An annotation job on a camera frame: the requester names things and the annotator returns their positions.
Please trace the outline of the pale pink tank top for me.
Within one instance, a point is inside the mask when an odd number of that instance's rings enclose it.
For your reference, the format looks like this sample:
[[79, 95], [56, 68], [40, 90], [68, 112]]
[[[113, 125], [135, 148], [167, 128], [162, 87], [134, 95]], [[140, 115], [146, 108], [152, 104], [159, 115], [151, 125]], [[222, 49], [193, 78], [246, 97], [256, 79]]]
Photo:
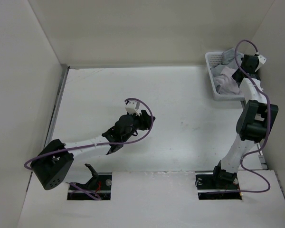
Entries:
[[221, 73], [214, 77], [216, 91], [221, 95], [241, 95], [237, 82], [232, 78], [236, 69], [224, 67]]

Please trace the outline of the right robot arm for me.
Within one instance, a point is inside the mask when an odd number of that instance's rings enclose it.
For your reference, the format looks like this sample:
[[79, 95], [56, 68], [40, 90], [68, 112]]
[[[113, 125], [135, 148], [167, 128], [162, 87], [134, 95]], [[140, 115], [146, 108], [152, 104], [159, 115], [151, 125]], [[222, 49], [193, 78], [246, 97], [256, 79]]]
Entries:
[[211, 175], [216, 189], [226, 189], [234, 184], [243, 159], [252, 154], [259, 142], [266, 143], [278, 114], [278, 106], [271, 104], [261, 88], [258, 70], [266, 58], [258, 53], [244, 55], [240, 68], [233, 74], [246, 105], [236, 125], [236, 138], [227, 155], [220, 160]]

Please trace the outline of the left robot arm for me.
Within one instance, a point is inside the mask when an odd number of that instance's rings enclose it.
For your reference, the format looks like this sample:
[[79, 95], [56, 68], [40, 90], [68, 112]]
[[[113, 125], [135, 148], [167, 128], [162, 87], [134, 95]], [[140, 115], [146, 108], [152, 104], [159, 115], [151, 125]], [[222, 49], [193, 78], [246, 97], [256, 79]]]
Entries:
[[26, 163], [26, 167], [34, 172], [45, 190], [51, 190], [62, 182], [78, 183], [79, 178], [70, 174], [74, 162], [117, 152], [124, 145], [131, 144], [130, 138], [136, 137], [138, 131], [149, 133], [155, 119], [146, 110], [139, 114], [127, 113], [96, 138], [74, 143], [52, 140]]

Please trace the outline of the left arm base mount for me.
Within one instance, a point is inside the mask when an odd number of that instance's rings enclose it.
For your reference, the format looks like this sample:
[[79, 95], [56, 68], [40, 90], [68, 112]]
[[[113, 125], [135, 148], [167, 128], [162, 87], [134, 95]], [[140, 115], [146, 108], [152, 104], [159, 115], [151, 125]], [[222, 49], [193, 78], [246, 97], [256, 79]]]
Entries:
[[74, 182], [69, 185], [67, 200], [110, 200], [113, 174], [97, 172], [91, 164], [85, 164], [89, 169], [87, 181]]

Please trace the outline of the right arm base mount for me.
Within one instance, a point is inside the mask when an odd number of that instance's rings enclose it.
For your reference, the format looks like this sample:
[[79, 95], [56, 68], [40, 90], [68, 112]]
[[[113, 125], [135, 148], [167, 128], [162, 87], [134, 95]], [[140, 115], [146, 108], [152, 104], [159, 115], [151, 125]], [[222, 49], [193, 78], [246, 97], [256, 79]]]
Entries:
[[215, 182], [212, 173], [197, 173], [195, 186], [199, 200], [242, 200], [239, 184], [223, 181]]

